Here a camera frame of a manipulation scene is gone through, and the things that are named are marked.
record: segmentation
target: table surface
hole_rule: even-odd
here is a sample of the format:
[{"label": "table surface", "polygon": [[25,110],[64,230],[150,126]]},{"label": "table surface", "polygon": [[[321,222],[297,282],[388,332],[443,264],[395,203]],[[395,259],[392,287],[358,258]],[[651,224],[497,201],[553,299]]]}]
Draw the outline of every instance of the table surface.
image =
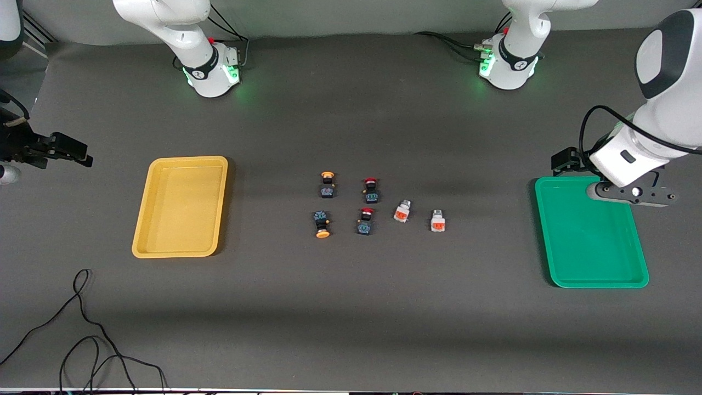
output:
[{"label": "table surface", "polygon": [[[677,205],[632,208],[651,276],[641,290],[553,287],[535,223],[531,183],[576,144],[585,111],[643,104],[633,59],[646,33],[554,32],[518,91],[430,37],[262,39],[241,85],[214,99],[163,45],[62,44],[32,126],[87,143],[95,166],[22,166],[0,188],[2,354],[91,268],[88,314],[171,387],[699,394],[699,158],[669,166]],[[613,125],[593,115],[586,144]],[[195,155],[235,168],[219,253],[136,259],[149,164]],[[317,197],[324,170],[337,173],[332,200]],[[369,176],[382,202],[364,237]],[[391,218],[402,199],[407,224]],[[320,209],[333,219],[325,240]],[[445,233],[429,232],[432,209]],[[1,386],[56,387],[89,334],[69,307],[0,368]],[[69,384],[82,387],[92,358],[77,350]],[[132,376],[159,386],[149,368]],[[101,383],[128,386],[116,364]]]}]

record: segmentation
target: cable connector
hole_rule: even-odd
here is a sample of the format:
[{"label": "cable connector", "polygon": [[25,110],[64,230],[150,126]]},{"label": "cable connector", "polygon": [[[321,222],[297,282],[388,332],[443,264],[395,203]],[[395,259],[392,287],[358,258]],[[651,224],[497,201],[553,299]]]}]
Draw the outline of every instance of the cable connector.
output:
[{"label": "cable connector", "polygon": [[490,45],[490,44],[473,44],[473,51],[492,53],[492,45]]}]

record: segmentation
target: plastic tray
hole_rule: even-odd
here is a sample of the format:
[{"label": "plastic tray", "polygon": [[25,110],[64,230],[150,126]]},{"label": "plastic tray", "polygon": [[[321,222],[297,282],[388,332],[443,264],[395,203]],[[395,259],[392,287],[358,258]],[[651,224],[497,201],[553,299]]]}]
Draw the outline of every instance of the plastic tray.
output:
[{"label": "plastic tray", "polygon": [[217,249],[227,180],[221,156],[169,157],[149,167],[132,253],[207,257]]},{"label": "plastic tray", "polygon": [[536,181],[548,268],[563,288],[641,288],[649,282],[631,207],[588,197],[598,177]]}]

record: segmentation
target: yellow tray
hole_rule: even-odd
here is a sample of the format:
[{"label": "yellow tray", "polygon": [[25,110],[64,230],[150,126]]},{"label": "yellow tray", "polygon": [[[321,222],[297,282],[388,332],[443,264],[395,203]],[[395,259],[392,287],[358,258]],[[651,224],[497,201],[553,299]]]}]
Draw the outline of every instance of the yellow tray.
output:
[{"label": "yellow tray", "polygon": [[217,249],[227,181],[221,156],[165,157],[149,167],[132,253],[207,257]]}]

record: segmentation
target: green tray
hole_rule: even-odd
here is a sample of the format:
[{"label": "green tray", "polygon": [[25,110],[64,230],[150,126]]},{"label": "green tray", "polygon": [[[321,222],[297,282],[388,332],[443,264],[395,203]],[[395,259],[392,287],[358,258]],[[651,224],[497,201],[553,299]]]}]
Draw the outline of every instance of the green tray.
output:
[{"label": "green tray", "polygon": [[551,279],[563,288],[642,288],[649,272],[631,207],[588,197],[599,177],[542,177],[536,201]]}]

